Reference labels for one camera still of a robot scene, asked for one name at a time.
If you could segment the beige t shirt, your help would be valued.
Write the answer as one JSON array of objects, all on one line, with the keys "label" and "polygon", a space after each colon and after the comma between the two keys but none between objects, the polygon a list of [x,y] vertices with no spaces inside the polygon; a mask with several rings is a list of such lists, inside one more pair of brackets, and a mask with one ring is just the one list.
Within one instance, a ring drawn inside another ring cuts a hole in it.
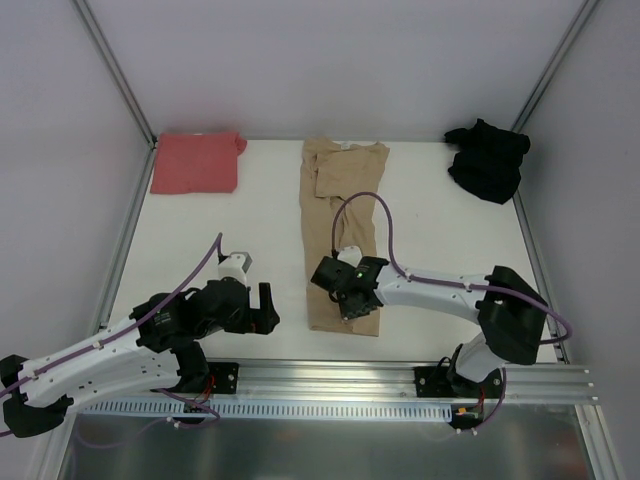
[{"label": "beige t shirt", "polygon": [[311,278],[332,248],[377,254],[373,214],[390,149],[382,143],[344,147],[308,138],[302,147],[299,205],[305,273]]}]

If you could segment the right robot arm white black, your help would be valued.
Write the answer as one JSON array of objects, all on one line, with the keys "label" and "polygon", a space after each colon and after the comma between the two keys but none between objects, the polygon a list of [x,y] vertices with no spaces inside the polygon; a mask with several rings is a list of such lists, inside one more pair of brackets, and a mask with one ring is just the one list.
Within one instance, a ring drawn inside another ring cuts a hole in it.
[{"label": "right robot arm white black", "polygon": [[365,256],[355,266],[324,257],[311,283],[327,292],[344,320],[359,319],[382,307],[406,306],[465,319],[480,328],[460,344],[436,382],[455,397],[476,397],[490,375],[507,364],[537,361],[547,304],[509,267],[482,275],[427,274]]}]

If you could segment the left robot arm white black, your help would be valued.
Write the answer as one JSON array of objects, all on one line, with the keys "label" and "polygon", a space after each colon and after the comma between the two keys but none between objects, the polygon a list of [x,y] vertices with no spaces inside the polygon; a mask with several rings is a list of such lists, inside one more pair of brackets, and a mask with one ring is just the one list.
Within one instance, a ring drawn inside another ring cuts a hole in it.
[{"label": "left robot arm white black", "polygon": [[66,415],[126,393],[201,393],[211,371],[200,340],[217,332],[269,335],[280,322],[271,287],[226,277],[175,295],[159,293],[131,314],[60,352],[1,361],[2,416],[17,438],[57,428]]}]

